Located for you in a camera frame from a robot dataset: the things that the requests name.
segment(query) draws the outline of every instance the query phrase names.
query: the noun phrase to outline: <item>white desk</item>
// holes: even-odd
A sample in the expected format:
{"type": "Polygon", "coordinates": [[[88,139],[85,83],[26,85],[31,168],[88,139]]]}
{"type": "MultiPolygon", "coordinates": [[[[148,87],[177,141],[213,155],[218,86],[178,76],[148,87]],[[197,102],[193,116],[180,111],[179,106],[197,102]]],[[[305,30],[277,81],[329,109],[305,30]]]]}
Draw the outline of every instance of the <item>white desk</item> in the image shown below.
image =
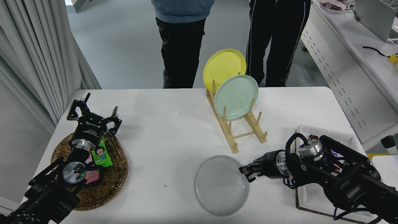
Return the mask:
{"type": "MultiPolygon", "coordinates": [[[[282,180],[257,178],[250,184],[245,205],[226,217],[203,210],[193,191],[197,169],[211,156],[228,155],[247,165],[265,152],[284,149],[301,124],[353,134],[330,89],[260,88],[253,112],[263,112],[260,126],[268,131],[268,142],[261,144],[254,135],[239,138],[236,154],[231,153],[204,89],[78,90],[71,99],[88,92],[92,112],[108,116],[119,106],[123,122],[116,136],[129,174],[109,203],[91,211],[72,211],[62,223],[348,223],[296,209],[295,191],[282,180]]],[[[36,174],[49,165],[58,142],[76,125],[63,114],[36,174]]],[[[244,119],[233,122],[234,135],[248,131],[244,119]]]]}
{"type": "Polygon", "coordinates": [[[372,163],[383,183],[398,189],[398,155],[377,155],[372,157],[372,163]]]}
{"type": "Polygon", "coordinates": [[[384,54],[398,52],[364,25],[352,10],[331,13],[311,5],[302,40],[336,96],[365,150],[398,133],[398,71],[384,54]]]}

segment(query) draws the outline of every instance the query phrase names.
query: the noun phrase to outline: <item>track pants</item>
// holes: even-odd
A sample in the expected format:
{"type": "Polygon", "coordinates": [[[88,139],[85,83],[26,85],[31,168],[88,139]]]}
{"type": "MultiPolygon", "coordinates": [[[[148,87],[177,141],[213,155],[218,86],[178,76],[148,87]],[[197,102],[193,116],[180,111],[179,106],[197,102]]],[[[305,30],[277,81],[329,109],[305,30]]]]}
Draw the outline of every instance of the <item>track pants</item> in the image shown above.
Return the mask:
{"type": "Polygon", "coordinates": [[[163,88],[193,87],[205,21],[172,24],[156,18],[163,41],[163,88]]]}
{"type": "Polygon", "coordinates": [[[246,75],[258,84],[263,80],[265,49],[271,41],[265,86],[286,86],[310,4],[311,0],[251,0],[246,75]]]}

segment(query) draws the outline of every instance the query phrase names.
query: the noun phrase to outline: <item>gray plate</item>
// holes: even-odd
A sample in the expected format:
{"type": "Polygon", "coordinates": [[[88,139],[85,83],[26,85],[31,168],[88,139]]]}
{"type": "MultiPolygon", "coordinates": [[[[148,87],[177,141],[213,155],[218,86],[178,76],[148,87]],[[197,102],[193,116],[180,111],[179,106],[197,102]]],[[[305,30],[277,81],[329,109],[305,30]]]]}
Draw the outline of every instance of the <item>gray plate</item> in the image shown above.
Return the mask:
{"type": "Polygon", "coordinates": [[[216,216],[236,213],[246,202],[249,182],[239,172],[241,164],[226,155],[207,159],[199,167],[194,190],[199,204],[216,216]]]}

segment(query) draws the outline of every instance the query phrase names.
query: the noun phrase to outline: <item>blue sweatshirt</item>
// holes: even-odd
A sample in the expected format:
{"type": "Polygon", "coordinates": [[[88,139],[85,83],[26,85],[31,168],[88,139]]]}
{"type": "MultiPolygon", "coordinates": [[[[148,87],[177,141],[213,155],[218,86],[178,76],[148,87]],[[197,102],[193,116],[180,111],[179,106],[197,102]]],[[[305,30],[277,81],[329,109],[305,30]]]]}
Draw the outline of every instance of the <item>blue sweatshirt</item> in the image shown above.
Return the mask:
{"type": "Polygon", "coordinates": [[[188,23],[209,16],[214,0],[151,0],[158,19],[168,23],[188,23]]]}

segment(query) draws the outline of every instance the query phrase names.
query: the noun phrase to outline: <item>white tray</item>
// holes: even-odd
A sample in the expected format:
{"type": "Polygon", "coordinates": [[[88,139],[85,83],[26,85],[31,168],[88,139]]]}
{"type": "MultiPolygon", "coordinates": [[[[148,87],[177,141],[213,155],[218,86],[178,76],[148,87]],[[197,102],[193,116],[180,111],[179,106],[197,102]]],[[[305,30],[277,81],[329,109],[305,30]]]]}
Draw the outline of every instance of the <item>white tray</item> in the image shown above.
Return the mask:
{"type": "MultiPolygon", "coordinates": [[[[353,134],[328,130],[323,128],[317,128],[307,125],[300,125],[297,129],[298,133],[303,134],[305,137],[309,137],[309,135],[322,136],[326,135],[336,141],[339,141],[341,144],[348,146],[349,148],[366,155],[365,151],[362,148],[362,145],[358,141],[357,137],[353,134]]],[[[302,145],[304,142],[300,139],[296,139],[296,148],[302,145]]],[[[315,183],[307,184],[305,186],[299,187],[296,191],[296,205],[298,209],[308,210],[311,212],[324,214],[324,215],[333,215],[334,206],[333,204],[326,198],[323,188],[315,183]]],[[[338,209],[337,214],[343,212],[343,210],[338,209]]],[[[350,221],[358,221],[358,222],[370,222],[375,219],[377,216],[373,215],[369,212],[355,212],[344,216],[344,218],[349,219],[350,221]]]]}

